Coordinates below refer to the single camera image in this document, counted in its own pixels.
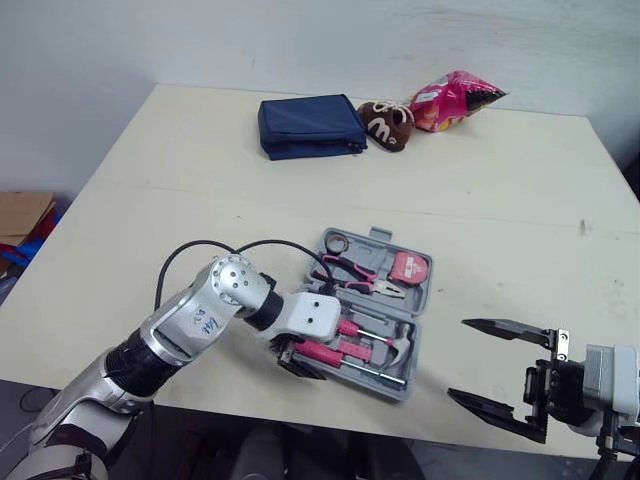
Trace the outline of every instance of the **hammer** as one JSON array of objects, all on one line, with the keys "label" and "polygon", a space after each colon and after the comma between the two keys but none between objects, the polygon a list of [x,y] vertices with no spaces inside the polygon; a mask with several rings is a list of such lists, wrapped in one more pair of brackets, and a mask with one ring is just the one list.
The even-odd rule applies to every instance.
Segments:
[{"label": "hammer", "polygon": [[385,368],[389,368],[404,360],[404,358],[407,356],[407,353],[409,353],[409,347],[411,347],[411,341],[409,340],[409,328],[410,325],[408,323],[403,323],[400,326],[400,336],[398,336],[397,338],[385,338],[376,335],[375,333],[362,330],[360,328],[360,325],[358,325],[357,323],[353,323],[352,321],[347,319],[342,319],[340,320],[340,324],[338,325],[338,332],[350,337],[357,337],[358,335],[361,335],[363,337],[369,337],[374,340],[386,343],[389,347],[393,348],[396,351],[396,355],[391,363],[385,366]]}]

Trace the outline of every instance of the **robotic arm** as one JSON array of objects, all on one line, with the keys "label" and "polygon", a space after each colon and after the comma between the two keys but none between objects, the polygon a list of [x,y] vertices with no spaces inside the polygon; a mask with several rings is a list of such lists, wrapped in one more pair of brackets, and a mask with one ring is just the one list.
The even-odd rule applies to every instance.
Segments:
[{"label": "robotic arm", "polygon": [[523,401],[532,406],[525,421],[513,407],[450,388],[451,398],[496,427],[545,443],[551,415],[576,433],[596,437],[600,462],[591,479],[603,478],[618,453],[640,455],[640,355],[632,346],[587,345],[584,362],[569,360],[569,332],[513,320],[474,318],[462,323],[505,340],[520,339],[551,352],[526,371]]},{"label": "robotic arm", "polygon": [[336,298],[309,292],[280,296],[274,287],[241,255],[221,257],[203,268],[191,286],[49,402],[33,424],[29,455],[7,480],[106,480],[105,464],[126,443],[131,421],[234,317],[265,339],[333,338],[340,315]]}]

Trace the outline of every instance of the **white table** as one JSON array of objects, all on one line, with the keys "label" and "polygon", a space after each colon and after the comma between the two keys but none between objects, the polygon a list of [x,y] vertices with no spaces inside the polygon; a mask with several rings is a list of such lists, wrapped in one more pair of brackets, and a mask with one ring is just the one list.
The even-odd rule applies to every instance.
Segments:
[{"label": "white table", "polygon": [[[270,162],[261,100],[283,95],[158,86],[113,146],[0,310],[0,377],[64,387],[150,313],[164,258],[211,238],[285,238],[314,248],[329,226],[435,259],[413,392],[389,404],[277,367],[236,322],[160,392],[164,405],[439,442],[594,457],[593,439],[555,421],[539,445],[486,425],[446,395],[453,386],[516,405],[524,372],[548,352],[460,324],[511,318],[568,328],[587,343],[640,343],[639,206],[584,118],[487,110],[406,150],[374,142],[359,156]],[[165,295],[219,252],[172,267]],[[250,252],[279,289],[309,262],[283,247]]]}]

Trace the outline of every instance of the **floor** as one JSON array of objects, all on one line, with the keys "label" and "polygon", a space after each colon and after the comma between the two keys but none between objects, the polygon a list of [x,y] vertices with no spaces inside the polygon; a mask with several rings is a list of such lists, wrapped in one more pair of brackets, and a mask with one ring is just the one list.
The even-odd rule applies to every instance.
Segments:
[{"label": "floor", "polygon": [[[0,445],[32,422],[37,414],[25,413],[18,404],[29,385],[0,380]],[[37,392],[29,404],[44,404],[50,393]],[[175,480],[186,439],[192,432],[242,437],[258,420],[228,415],[205,414],[191,410],[158,407],[157,445],[154,478]],[[21,435],[0,454],[0,479],[25,455],[27,435]],[[480,448],[459,447],[408,440],[428,480],[581,480],[588,479],[595,461]],[[129,445],[111,469],[111,480],[143,478],[150,445],[149,421],[142,418]],[[621,479],[626,464],[614,465],[607,479]]]}]

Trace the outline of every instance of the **pink snack bag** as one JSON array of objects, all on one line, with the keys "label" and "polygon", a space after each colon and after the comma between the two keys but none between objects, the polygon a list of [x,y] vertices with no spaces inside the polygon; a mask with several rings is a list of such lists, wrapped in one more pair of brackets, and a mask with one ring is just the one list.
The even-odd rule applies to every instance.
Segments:
[{"label": "pink snack bag", "polygon": [[416,127],[442,132],[506,95],[475,75],[456,70],[420,89],[411,99]]}]

